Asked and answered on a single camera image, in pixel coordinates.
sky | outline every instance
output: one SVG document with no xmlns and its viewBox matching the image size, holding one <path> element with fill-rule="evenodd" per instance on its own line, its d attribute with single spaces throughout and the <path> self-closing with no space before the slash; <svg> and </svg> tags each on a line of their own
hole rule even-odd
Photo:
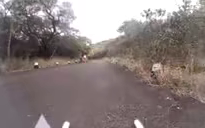
<svg viewBox="0 0 205 128">
<path fill-rule="evenodd" d="M 123 21 L 140 20 L 145 9 L 162 8 L 171 12 L 182 3 L 182 0 L 60 0 L 63 1 L 72 3 L 77 17 L 72 26 L 93 43 L 119 36 L 117 29 Z"/>
</svg>

foliage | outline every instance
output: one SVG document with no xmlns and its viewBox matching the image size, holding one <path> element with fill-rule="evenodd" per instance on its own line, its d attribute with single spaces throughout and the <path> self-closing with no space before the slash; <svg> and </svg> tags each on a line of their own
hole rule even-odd
<svg viewBox="0 0 205 128">
<path fill-rule="evenodd" d="M 145 21 L 125 21 L 124 33 L 131 54 L 150 63 L 191 64 L 205 56 L 205 0 L 199 6 L 184 0 L 178 11 L 145 10 Z"/>
<path fill-rule="evenodd" d="M 90 40 L 77 36 L 73 20 L 69 2 L 0 0 L 0 59 L 78 56 Z"/>
</svg>

dry grass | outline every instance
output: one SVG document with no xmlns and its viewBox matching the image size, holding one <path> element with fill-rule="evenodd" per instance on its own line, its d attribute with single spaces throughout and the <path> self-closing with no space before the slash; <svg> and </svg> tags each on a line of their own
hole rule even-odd
<svg viewBox="0 0 205 128">
<path fill-rule="evenodd" d="M 47 67 L 54 67 L 57 66 L 56 62 L 59 62 L 59 65 L 67 65 L 69 62 L 72 62 L 72 60 L 68 58 L 52 58 L 52 59 L 41 59 L 41 58 L 36 58 L 36 59 L 17 59 L 13 58 L 9 62 L 5 62 L 3 64 L 0 64 L 0 69 L 2 71 L 24 71 L 24 70 L 32 70 L 33 65 L 35 62 L 39 63 L 40 68 L 47 68 Z"/>
<path fill-rule="evenodd" d="M 158 87 L 170 88 L 180 96 L 192 96 L 205 103 L 205 72 L 189 73 L 181 68 L 164 66 L 162 73 L 158 74 L 156 80 L 151 78 L 148 66 L 140 60 L 135 60 L 131 56 L 106 58 L 113 64 L 118 64 L 136 73 L 144 82 L 156 84 Z"/>
</svg>

road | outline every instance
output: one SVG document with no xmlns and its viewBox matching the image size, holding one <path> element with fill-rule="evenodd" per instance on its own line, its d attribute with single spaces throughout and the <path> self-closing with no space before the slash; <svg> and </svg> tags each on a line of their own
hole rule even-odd
<svg viewBox="0 0 205 128">
<path fill-rule="evenodd" d="M 0 128 L 205 128 L 205 105 L 103 61 L 0 75 Z"/>
</svg>

asphalt road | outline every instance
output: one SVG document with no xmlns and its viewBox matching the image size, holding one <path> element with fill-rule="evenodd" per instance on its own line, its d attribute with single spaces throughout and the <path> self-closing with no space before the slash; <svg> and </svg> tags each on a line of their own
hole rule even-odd
<svg viewBox="0 0 205 128">
<path fill-rule="evenodd" d="M 0 128 L 205 128 L 205 105 L 102 61 L 0 75 Z"/>
</svg>

